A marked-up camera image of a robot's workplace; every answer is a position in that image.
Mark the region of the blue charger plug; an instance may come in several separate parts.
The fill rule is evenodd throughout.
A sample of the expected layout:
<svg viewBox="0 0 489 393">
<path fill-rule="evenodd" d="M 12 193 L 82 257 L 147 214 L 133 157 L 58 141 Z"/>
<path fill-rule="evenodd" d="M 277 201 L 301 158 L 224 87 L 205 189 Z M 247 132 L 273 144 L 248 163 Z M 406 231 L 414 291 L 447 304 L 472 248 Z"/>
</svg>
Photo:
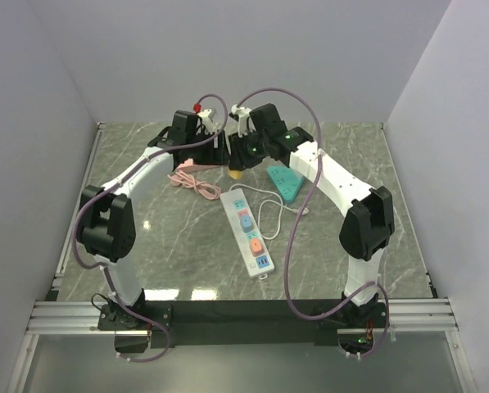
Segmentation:
<svg viewBox="0 0 489 393">
<path fill-rule="evenodd" d="M 253 221 L 248 215 L 242 215 L 239 218 L 239 223 L 244 233 L 249 233 L 253 229 Z"/>
</svg>

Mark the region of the orange charger plug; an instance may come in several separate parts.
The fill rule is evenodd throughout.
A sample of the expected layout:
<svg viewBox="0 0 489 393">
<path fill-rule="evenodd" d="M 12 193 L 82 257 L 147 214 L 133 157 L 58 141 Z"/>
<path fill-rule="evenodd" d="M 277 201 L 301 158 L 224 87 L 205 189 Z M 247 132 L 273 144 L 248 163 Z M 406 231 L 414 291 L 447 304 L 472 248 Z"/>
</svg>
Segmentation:
<svg viewBox="0 0 489 393">
<path fill-rule="evenodd" d="M 229 170 L 229 176 L 233 180 L 239 180 L 243 176 L 243 172 L 241 170 L 236 170 L 236 169 L 230 169 Z"/>
</svg>

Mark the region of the black base bar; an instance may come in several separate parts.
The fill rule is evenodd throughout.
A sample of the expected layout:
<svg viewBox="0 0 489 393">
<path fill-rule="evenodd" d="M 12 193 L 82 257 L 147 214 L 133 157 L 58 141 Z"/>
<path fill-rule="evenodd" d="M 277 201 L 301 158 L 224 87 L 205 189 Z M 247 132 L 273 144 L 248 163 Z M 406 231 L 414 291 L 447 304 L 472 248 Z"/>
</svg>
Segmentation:
<svg viewBox="0 0 489 393">
<path fill-rule="evenodd" d="M 303 313 L 319 315 L 340 300 L 295 300 Z M 338 331 L 384 328 L 387 311 L 377 302 L 356 308 L 347 305 L 319 321 L 297 317 L 285 300 L 146 300 L 137 312 L 163 325 L 172 346 L 311 343 L 338 346 Z M 100 332 L 142 331 L 150 348 L 165 348 L 165 333 L 158 327 L 125 313 L 109 300 L 102 306 L 97 322 Z"/>
</svg>

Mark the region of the pink power strip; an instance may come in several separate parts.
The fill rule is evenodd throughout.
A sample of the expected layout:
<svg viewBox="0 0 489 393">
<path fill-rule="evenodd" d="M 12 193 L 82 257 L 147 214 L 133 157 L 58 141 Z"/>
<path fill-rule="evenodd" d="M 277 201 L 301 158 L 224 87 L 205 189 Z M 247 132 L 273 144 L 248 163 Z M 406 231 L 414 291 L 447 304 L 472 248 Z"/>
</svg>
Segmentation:
<svg viewBox="0 0 489 393">
<path fill-rule="evenodd" d="M 200 165 L 194 162 L 193 159 L 188 159 L 176 168 L 176 172 L 183 171 L 184 173 L 193 173 L 203 170 L 218 168 L 218 165 Z"/>
</svg>

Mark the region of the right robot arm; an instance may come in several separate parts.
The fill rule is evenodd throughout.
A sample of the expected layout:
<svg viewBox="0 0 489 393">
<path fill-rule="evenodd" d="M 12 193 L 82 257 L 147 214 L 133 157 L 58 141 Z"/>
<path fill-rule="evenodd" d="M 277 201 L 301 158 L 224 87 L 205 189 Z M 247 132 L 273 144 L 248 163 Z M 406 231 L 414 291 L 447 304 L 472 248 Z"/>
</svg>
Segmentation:
<svg viewBox="0 0 489 393">
<path fill-rule="evenodd" d="M 230 116 L 238 123 L 237 132 L 228 137 L 230 170 L 251 169 L 269 157 L 311 181 L 339 209 L 339 242 L 348 255 L 343 294 L 349 301 L 341 308 L 342 319 L 359 327 L 376 301 L 380 260 L 395 232 L 391 192 L 359 180 L 303 128 L 289 129 L 273 104 L 256 109 L 234 105 Z"/>
</svg>

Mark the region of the teal triangular socket adapter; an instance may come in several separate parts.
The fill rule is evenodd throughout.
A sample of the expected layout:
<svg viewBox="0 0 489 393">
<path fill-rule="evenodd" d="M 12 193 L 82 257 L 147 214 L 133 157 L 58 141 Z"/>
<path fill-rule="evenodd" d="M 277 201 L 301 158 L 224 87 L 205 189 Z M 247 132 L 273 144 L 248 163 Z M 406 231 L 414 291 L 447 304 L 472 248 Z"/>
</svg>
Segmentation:
<svg viewBox="0 0 489 393">
<path fill-rule="evenodd" d="M 271 165 L 266 171 L 283 201 L 286 204 L 292 204 L 305 178 L 293 169 L 284 166 Z"/>
</svg>

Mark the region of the white multicolour power strip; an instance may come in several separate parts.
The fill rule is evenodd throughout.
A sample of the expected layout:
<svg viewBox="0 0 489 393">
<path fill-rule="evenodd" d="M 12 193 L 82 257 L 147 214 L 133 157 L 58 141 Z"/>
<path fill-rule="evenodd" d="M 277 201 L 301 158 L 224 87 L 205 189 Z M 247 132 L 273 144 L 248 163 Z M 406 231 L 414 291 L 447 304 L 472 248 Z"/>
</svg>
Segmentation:
<svg viewBox="0 0 489 393">
<path fill-rule="evenodd" d="M 232 229 L 238 249 L 241 253 L 243 263 L 250 278 L 266 279 L 275 270 L 274 262 L 267 250 L 265 240 L 260 234 L 258 225 L 247 203 L 243 191 L 239 188 L 223 192 L 220 201 Z M 242 215 L 248 215 L 253 221 L 253 229 L 244 233 L 239 223 Z M 258 238 L 264 247 L 262 255 L 253 256 L 249 247 L 252 238 Z"/>
</svg>

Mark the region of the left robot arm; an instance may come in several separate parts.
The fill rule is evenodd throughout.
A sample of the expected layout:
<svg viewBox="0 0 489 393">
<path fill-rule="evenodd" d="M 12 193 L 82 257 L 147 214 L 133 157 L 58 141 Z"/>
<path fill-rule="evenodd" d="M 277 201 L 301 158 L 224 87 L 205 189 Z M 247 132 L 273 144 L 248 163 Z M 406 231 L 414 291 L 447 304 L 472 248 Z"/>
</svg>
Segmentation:
<svg viewBox="0 0 489 393">
<path fill-rule="evenodd" d="M 134 207 L 156 183 L 186 160 L 224 165 L 229 153 L 224 124 L 208 110 L 176 111 L 169 126 L 145 146 L 141 155 L 102 186 L 86 186 L 71 235 L 78 265 L 100 269 L 110 291 L 110 307 L 124 327 L 140 327 L 146 315 L 146 297 L 129 255 L 137 229 Z"/>
</svg>

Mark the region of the pink charger plug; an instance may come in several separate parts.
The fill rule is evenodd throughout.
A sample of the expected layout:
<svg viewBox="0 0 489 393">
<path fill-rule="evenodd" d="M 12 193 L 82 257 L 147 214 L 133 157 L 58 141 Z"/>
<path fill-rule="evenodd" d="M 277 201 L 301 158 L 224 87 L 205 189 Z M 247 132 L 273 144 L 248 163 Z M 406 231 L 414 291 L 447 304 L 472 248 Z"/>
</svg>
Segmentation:
<svg viewBox="0 0 489 393">
<path fill-rule="evenodd" d="M 252 238 L 249 242 L 249 247 L 253 256 L 262 255 L 264 253 L 264 247 L 258 238 Z"/>
</svg>

